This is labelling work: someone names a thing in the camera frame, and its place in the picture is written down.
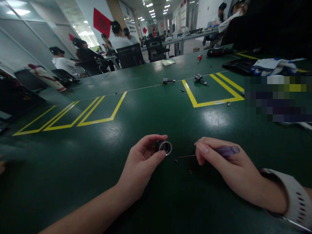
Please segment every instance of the hand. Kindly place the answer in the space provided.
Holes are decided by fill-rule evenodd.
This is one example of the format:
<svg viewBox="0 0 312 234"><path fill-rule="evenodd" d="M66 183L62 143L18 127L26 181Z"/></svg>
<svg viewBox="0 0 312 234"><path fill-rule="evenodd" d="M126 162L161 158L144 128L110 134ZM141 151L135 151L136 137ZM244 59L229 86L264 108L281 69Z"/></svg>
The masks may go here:
<svg viewBox="0 0 312 234"><path fill-rule="evenodd" d="M199 165L207 160L222 175L227 185L250 203L283 214L287 210L287 195L283 186L261 176L245 151L237 144L215 138L203 137L196 143L196 158ZM226 159L214 149L222 146L237 146L240 153Z"/></svg>
<svg viewBox="0 0 312 234"><path fill-rule="evenodd" d="M142 196L151 175L166 156L164 150L157 152L153 146L154 143L167 138L167 135L148 135L130 149L124 170L116 186L130 196L128 199L132 203Z"/></svg>

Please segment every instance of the ceiling light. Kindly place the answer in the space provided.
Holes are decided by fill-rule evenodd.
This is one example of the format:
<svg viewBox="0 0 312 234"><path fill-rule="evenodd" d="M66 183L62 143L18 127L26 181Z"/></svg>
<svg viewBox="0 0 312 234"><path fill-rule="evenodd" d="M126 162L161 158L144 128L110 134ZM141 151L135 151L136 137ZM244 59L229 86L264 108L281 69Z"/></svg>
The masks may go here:
<svg viewBox="0 0 312 234"><path fill-rule="evenodd" d="M26 14L28 14L28 13L31 12L31 11L22 10L22 9L14 9L14 10L15 10L15 12L16 12L17 14L19 14L20 16L26 15ZM14 13L13 11L8 11L7 14L9 14L9 15L15 15L15 13Z"/></svg>

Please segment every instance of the screwdriver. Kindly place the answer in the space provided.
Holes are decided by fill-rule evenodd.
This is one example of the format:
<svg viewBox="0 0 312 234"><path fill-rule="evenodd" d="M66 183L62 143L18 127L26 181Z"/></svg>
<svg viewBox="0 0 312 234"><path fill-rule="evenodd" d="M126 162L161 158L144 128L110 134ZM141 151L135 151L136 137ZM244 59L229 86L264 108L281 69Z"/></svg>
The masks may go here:
<svg viewBox="0 0 312 234"><path fill-rule="evenodd" d="M198 64L199 60L201 60L201 59L202 59L202 53L199 53L197 64Z"/></svg>

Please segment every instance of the white shirt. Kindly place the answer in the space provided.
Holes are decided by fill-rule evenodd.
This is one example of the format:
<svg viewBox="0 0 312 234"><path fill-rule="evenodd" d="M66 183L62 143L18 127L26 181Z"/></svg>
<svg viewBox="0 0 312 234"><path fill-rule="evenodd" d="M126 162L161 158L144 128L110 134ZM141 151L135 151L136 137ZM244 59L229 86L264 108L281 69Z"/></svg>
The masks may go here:
<svg viewBox="0 0 312 234"><path fill-rule="evenodd" d="M228 28L228 25L230 24L231 20L236 18L236 17L239 17L239 16L242 16L243 13L242 11L240 10L239 12L235 13L234 15L232 15L231 17L229 17L226 21L224 21L223 23L221 23L219 26L218 26L218 31L219 33L221 32L224 32L227 28Z"/></svg>
<svg viewBox="0 0 312 234"><path fill-rule="evenodd" d="M131 36L131 35L130 35L130 40L129 41L131 42L132 45L135 45L137 43L137 39L134 36Z"/></svg>
<svg viewBox="0 0 312 234"><path fill-rule="evenodd" d="M52 63L57 69L63 69L70 75L79 77L79 73L75 69L75 63L66 58L53 58Z"/></svg>
<svg viewBox="0 0 312 234"><path fill-rule="evenodd" d="M128 38L126 38L126 37L117 37L116 36L116 37L113 37L110 42L111 42L112 47L115 50L131 45L130 40L128 40Z"/></svg>

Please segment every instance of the green table surface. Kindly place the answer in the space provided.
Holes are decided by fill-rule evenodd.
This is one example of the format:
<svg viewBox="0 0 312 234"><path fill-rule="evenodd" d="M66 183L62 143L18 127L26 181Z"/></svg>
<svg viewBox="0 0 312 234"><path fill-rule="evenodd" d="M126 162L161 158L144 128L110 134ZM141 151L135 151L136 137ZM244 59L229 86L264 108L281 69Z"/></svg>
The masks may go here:
<svg viewBox="0 0 312 234"><path fill-rule="evenodd" d="M244 100L230 107L193 107L188 93L181 92L181 80L186 79L198 103L233 98L209 74L222 72L240 87L245 84L243 76L222 68L236 58L204 56L197 65L197 56L172 58L176 64L166 67L159 61L85 78L61 94L44 91L48 101L0 137L0 153L17 159L0 176L0 233L39 232L115 185L130 148L148 134L167 134L173 151L157 167L143 197L107 233L296 233L238 197L208 163L199 166L195 157L174 162L194 154L199 138L215 137L241 145L257 168L290 174L312 187L308 130L249 118L255 110ZM197 73L210 87L195 82ZM162 78L177 82L162 85ZM84 114L73 127L12 136L53 105L25 131L40 128L79 101L53 126L71 124L104 95L85 122L109 118L125 91L112 121L77 127Z"/></svg>

